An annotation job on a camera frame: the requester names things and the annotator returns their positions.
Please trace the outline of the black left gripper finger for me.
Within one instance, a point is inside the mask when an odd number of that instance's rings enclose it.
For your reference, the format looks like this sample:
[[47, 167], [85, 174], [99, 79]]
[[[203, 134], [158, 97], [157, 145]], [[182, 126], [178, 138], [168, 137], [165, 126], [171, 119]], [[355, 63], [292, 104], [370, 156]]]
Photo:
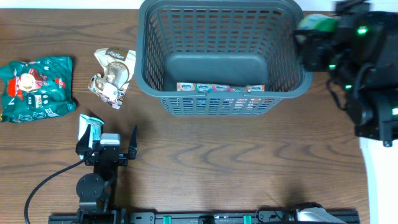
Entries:
[[136, 134], [137, 134], [137, 126], [134, 127], [134, 130], [132, 132], [130, 142], [129, 142], [129, 147], [127, 150], [127, 158], [129, 160], [134, 160], [137, 155], [137, 139], [136, 139]]
[[86, 127], [86, 130], [82, 137], [78, 140], [76, 144], [76, 153], [78, 155], [86, 155], [89, 152], [89, 143], [90, 143], [90, 131], [91, 131], [91, 125], [89, 124]]

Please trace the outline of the green lid jar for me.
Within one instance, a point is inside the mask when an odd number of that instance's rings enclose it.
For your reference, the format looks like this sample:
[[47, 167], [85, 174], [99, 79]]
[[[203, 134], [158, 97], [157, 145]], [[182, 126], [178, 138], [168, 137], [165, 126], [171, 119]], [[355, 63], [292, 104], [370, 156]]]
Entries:
[[338, 27], [338, 19], [323, 14], [310, 14], [305, 16], [298, 24], [297, 31], [305, 31], [303, 34], [295, 34], [299, 43], [304, 43], [307, 35], [330, 38]]

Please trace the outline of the blue Kleenex tissue multipack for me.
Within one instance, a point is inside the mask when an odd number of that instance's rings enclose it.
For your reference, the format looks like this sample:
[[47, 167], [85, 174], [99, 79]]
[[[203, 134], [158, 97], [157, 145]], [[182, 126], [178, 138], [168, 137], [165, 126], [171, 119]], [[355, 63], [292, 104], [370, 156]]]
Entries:
[[197, 91], [200, 93], [204, 92], [253, 92], [253, 91], [265, 91], [265, 85], [247, 85], [241, 86], [229, 86], [219, 84], [206, 84], [206, 83], [186, 83], [178, 82], [177, 91]]

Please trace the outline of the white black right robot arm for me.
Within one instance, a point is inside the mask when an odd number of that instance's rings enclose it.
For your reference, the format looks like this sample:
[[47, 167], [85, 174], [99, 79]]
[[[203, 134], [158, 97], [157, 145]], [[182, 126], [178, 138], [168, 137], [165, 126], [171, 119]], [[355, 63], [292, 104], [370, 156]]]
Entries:
[[397, 222], [397, 14], [367, 1], [338, 1], [294, 30], [308, 72], [327, 72], [345, 102], [366, 167], [371, 223]]

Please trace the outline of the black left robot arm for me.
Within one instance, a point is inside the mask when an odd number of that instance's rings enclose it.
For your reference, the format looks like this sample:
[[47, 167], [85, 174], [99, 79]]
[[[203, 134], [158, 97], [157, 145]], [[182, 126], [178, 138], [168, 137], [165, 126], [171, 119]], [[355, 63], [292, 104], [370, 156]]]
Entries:
[[76, 223], [129, 223], [126, 209], [115, 206], [118, 168], [127, 166], [129, 160], [136, 158], [137, 129], [134, 128], [127, 153], [120, 152], [120, 135], [100, 135], [99, 140], [91, 140], [91, 126], [88, 126], [76, 144], [76, 153], [83, 156], [86, 166], [93, 172], [84, 175], [76, 185], [79, 196], [79, 209]]

